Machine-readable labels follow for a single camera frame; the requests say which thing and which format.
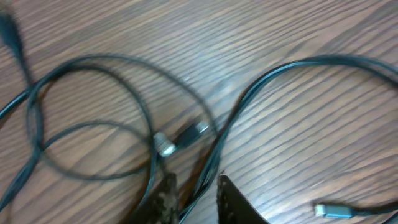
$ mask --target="tabletop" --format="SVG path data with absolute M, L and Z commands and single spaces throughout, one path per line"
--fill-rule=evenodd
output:
M 394 0 L 15 0 L 35 78 L 79 55 L 144 58 L 190 85 L 225 122 L 240 93 L 265 71 L 321 54 L 360 54 L 398 65 Z M 0 106 L 25 88 L 0 47 Z M 101 62 L 143 96 L 156 130 L 173 136 L 203 110 L 164 77 L 140 66 Z M 94 72 L 76 72 L 43 98 L 45 137 L 92 119 L 146 132 L 126 91 Z M 0 123 L 0 193 L 31 154 L 25 105 Z M 272 224 L 381 223 L 315 217 L 312 203 L 371 206 L 397 200 L 397 92 L 346 67 L 292 70 L 261 91 L 234 125 L 220 170 Z M 213 136 L 166 159 L 181 191 L 195 182 Z M 67 169 L 112 174 L 148 160 L 145 144 L 120 129 L 84 129 L 48 149 Z M 39 163 L 0 223 L 117 223 L 142 193 L 146 173 L 110 182 L 66 178 Z M 216 186 L 185 223 L 217 223 Z

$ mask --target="coiled cable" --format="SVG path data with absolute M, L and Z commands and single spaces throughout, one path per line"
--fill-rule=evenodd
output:
M 201 99 L 190 87 L 186 86 L 174 76 L 172 76 L 168 72 L 165 72 L 163 69 L 153 65 L 152 63 L 146 62 L 145 60 L 142 60 L 140 58 L 130 57 L 127 55 L 87 55 L 84 57 L 71 59 L 59 65 L 57 68 L 46 74 L 43 78 L 41 78 L 37 82 L 34 82 L 31 70 L 27 65 L 24 56 L 22 39 L 19 35 L 16 22 L 7 10 L 0 11 L 0 34 L 4 44 L 8 46 L 8 48 L 14 55 L 14 58 L 21 68 L 22 74 L 27 83 L 26 89 L 22 93 L 17 95 L 12 101 L 10 101 L 2 110 L 0 110 L 0 120 L 3 120 L 14 108 L 20 105 L 23 101 L 27 100 L 25 118 L 26 132 L 28 137 L 30 138 L 29 140 L 32 145 L 32 155 L 30 159 L 18 172 L 16 177 L 11 182 L 9 188 L 5 191 L 2 199 L 0 200 L 0 211 L 4 209 L 4 207 L 7 206 L 13 200 L 13 198 L 15 198 L 21 188 L 23 188 L 29 177 L 32 175 L 32 172 L 39 161 L 43 161 L 45 164 L 52 167 L 62 175 L 81 180 L 113 180 L 136 174 L 143 171 L 144 169 L 149 169 L 149 181 L 146 184 L 146 190 L 141 198 L 141 202 L 146 198 L 149 190 L 154 186 L 155 170 L 157 168 L 157 165 L 160 166 L 163 173 L 167 173 L 164 161 L 158 155 L 154 145 L 153 136 L 155 134 L 155 127 L 153 125 L 152 116 L 149 109 L 147 108 L 145 101 L 140 97 L 139 93 L 134 89 L 134 87 L 132 87 L 128 82 L 125 82 L 121 78 L 121 76 L 115 71 L 112 71 L 110 68 L 103 65 L 95 64 L 94 60 L 97 59 L 120 60 L 131 64 L 142 65 L 148 69 L 157 72 L 159 75 L 168 78 L 171 82 L 174 82 L 180 88 L 189 93 L 195 99 L 195 101 L 203 108 L 205 114 L 210 120 L 211 130 L 216 136 L 216 139 L 210 147 L 207 160 L 205 162 L 205 165 L 203 166 L 203 169 L 200 172 L 199 178 L 192 192 L 190 193 L 186 204 L 180 211 L 180 223 L 182 223 L 186 219 L 188 214 L 192 211 L 192 209 L 197 204 L 199 199 L 201 199 L 203 194 L 210 188 L 214 179 L 216 178 L 220 165 L 221 151 L 224 148 L 224 144 L 228 137 L 229 130 L 232 128 L 233 124 L 239 118 L 239 115 L 243 112 L 247 105 L 250 104 L 254 97 L 256 97 L 256 95 L 274 78 L 285 72 L 288 72 L 293 68 L 298 67 L 343 65 L 364 70 L 375 75 L 376 77 L 385 80 L 386 82 L 390 83 L 394 88 L 398 87 L 398 82 L 396 80 L 396 76 L 398 75 L 397 68 L 384 62 L 372 58 L 362 57 L 359 55 L 321 55 L 316 57 L 309 57 L 303 60 L 285 63 L 261 75 L 242 93 L 241 97 L 232 109 L 227 119 L 227 122 L 225 122 L 223 128 L 218 130 L 213 115 L 211 114 L 211 110 L 206 105 L 205 101 Z M 96 71 L 102 75 L 107 75 L 111 77 L 121 87 L 125 88 L 131 95 L 132 99 L 137 102 L 140 108 L 141 114 L 146 122 L 149 137 L 146 137 L 144 134 L 140 133 L 138 130 L 134 129 L 131 126 L 117 123 L 115 121 L 87 121 L 85 123 L 76 124 L 72 127 L 69 127 L 68 129 L 61 131 L 60 133 L 51 137 L 48 141 L 44 142 L 44 121 L 42 109 L 40 106 L 40 100 L 38 99 L 39 91 L 44 85 L 48 84 L 49 82 L 55 82 L 60 77 L 77 71 Z M 34 115 L 34 129 L 31 128 L 32 115 Z M 148 145 L 150 151 L 150 162 L 145 167 L 138 167 L 137 169 L 123 172 L 121 174 L 113 174 L 107 176 L 84 175 L 71 170 L 67 170 L 66 168 L 58 165 L 46 154 L 46 148 L 48 148 L 55 141 L 76 130 L 88 126 L 112 126 L 135 134 Z M 396 207 L 394 207 L 393 209 L 384 210 L 383 213 L 391 212 L 395 209 Z

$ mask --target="cable plug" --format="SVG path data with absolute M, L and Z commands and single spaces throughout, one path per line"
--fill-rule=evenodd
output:
M 314 206 L 314 210 L 318 217 L 349 219 L 355 216 L 355 211 L 345 205 L 317 204 Z
M 179 149 L 186 149 L 199 140 L 208 127 L 209 125 L 204 121 L 194 122 L 185 128 L 174 141 L 169 140 L 164 133 L 158 132 L 154 135 L 157 152 L 162 157 L 167 157 Z
M 0 36 L 4 45 L 8 46 L 12 53 L 22 55 L 22 38 L 19 35 L 17 22 L 6 2 L 0 2 Z

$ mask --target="black plastic object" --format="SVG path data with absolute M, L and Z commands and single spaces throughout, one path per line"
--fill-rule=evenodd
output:
M 269 224 L 224 174 L 218 177 L 217 207 L 219 224 Z
M 208 129 L 209 125 L 203 121 L 194 122 L 186 127 L 174 140 L 174 144 L 179 149 L 186 149 L 195 143 L 203 133 Z
M 175 174 L 167 174 L 124 224 L 178 224 L 178 189 Z

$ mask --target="metal connector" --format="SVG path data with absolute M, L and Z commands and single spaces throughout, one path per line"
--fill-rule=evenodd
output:
M 204 121 L 200 121 L 199 123 L 197 123 L 196 127 L 198 132 L 201 134 L 204 133 L 209 128 L 209 124 Z
M 154 141 L 157 152 L 162 157 L 167 157 L 177 150 L 175 144 L 173 144 L 162 132 L 158 132 L 154 135 Z
M 326 215 L 326 205 L 316 205 L 314 208 L 315 216 L 324 217 Z

